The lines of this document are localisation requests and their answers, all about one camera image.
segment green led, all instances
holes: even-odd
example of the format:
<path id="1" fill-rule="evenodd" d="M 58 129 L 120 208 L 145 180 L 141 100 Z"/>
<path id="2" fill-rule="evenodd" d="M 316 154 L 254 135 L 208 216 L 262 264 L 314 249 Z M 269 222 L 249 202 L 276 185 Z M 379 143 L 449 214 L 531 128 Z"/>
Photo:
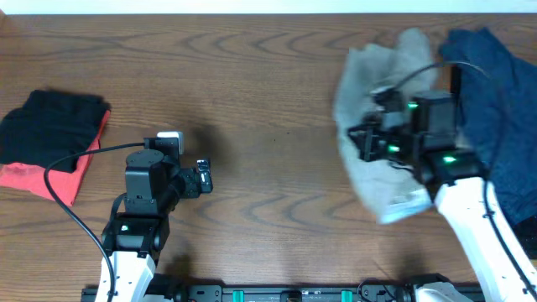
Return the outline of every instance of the green led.
<path id="1" fill-rule="evenodd" d="M 397 153 L 401 151 L 401 148 L 395 146 L 395 145 L 388 145 L 388 152 L 390 153 Z"/>
<path id="2" fill-rule="evenodd" d="M 444 156 L 444 163 L 446 164 L 451 164 L 453 162 L 456 162 L 456 158 L 454 158 L 453 156 Z"/>

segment wood grain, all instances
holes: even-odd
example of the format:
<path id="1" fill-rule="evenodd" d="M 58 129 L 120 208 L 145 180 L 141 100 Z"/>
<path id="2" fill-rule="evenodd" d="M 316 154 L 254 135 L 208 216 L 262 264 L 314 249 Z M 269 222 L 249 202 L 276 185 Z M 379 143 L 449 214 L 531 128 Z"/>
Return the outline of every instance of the wood grain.
<path id="1" fill-rule="evenodd" d="M 33 89 L 90 92 L 112 104 L 102 146 L 179 129 L 186 164 L 210 156 L 214 193 L 170 217 L 160 272 L 227 284 L 475 281 L 433 211 L 377 225 L 336 149 L 331 99 L 348 48 L 390 46 L 412 26 L 433 47 L 450 28 L 488 26 L 537 62 L 531 15 L 12 16 L 0 31 L 0 115 Z M 131 151 L 97 155 L 87 172 L 73 210 L 94 232 L 124 192 Z M 0 300 L 74 301 L 98 280 L 101 255 L 52 201 L 2 188 L 0 243 Z"/>

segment dark blue fabric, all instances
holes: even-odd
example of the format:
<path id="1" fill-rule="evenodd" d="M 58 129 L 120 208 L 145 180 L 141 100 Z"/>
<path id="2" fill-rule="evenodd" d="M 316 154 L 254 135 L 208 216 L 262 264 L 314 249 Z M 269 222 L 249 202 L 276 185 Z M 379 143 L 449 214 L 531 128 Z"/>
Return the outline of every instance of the dark blue fabric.
<path id="1" fill-rule="evenodd" d="M 440 52 L 444 60 L 482 67 L 500 85 L 503 98 L 484 76 L 462 67 L 462 129 L 481 160 L 490 164 L 499 129 L 505 126 L 491 176 L 498 201 L 512 225 L 537 215 L 537 67 L 512 56 L 488 29 L 452 30 Z"/>

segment gray towel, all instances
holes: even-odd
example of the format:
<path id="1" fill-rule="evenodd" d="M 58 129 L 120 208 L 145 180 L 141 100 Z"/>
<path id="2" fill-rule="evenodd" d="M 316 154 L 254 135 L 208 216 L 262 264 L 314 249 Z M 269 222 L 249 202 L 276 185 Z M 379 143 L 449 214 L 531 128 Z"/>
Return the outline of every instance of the gray towel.
<path id="1" fill-rule="evenodd" d="M 366 163 L 358 158 L 356 145 L 347 129 L 358 125 L 374 108 L 370 91 L 392 86 L 414 70 L 432 63 L 429 40 L 418 29 L 405 30 L 394 49 L 368 44 L 350 49 L 334 102 L 333 117 L 338 127 L 338 144 L 347 173 L 362 203 L 377 216 L 378 223 L 391 223 L 432 206 L 423 185 L 408 171 L 394 169 L 387 160 Z M 430 90 L 436 70 L 416 76 L 402 87 L 404 99 Z M 394 114 L 391 126 L 405 122 L 408 113 Z"/>

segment green tape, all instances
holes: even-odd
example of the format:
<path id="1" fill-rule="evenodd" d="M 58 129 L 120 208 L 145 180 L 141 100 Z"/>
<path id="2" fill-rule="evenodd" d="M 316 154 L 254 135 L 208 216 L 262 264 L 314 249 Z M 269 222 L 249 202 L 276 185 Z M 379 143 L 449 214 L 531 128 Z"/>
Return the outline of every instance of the green tape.
<path id="1" fill-rule="evenodd" d="M 341 291 L 341 302 L 352 302 L 352 291 L 342 290 Z"/>
<path id="2" fill-rule="evenodd" d="M 241 290 L 233 290 L 233 302 L 244 302 L 244 292 Z"/>

